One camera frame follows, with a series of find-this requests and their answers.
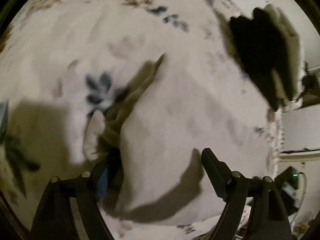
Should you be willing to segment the cream white garment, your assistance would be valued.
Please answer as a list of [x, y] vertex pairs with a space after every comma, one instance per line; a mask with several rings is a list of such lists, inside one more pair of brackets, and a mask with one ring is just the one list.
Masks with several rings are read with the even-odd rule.
[[116, 111], [97, 111], [87, 127], [84, 154], [93, 163], [119, 150], [124, 180], [114, 208], [121, 220], [189, 224], [219, 215], [224, 207], [204, 174], [200, 153], [246, 177], [272, 175], [267, 144], [269, 106], [233, 60], [217, 65], [163, 60], [139, 72], [136, 89]]

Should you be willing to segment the black garment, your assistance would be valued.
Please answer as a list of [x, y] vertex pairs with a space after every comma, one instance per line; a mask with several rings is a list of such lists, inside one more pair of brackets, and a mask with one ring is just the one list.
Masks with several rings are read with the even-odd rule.
[[231, 17], [231, 36], [242, 68], [277, 111], [299, 101], [304, 87], [301, 38], [285, 13], [272, 4], [254, 8], [252, 18]]

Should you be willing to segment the floral cream bed blanket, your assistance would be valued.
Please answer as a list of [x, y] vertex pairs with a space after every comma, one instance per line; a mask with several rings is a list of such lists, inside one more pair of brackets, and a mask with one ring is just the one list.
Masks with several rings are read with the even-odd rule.
[[[243, 0], [29, 0], [9, 27], [1, 52], [1, 99], [9, 102], [8, 134], [40, 169], [21, 171], [21, 192], [7, 165], [4, 194], [30, 228], [42, 193], [53, 176], [77, 177], [95, 163], [84, 154], [92, 105], [85, 77], [112, 77], [127, 85], [145, 63], [172, 57], [217, 65], [236, 60], [227, 21], [249, 12]], [[179, 225], [121, 220], [99, 204], [118, 238], [171, 238]]]

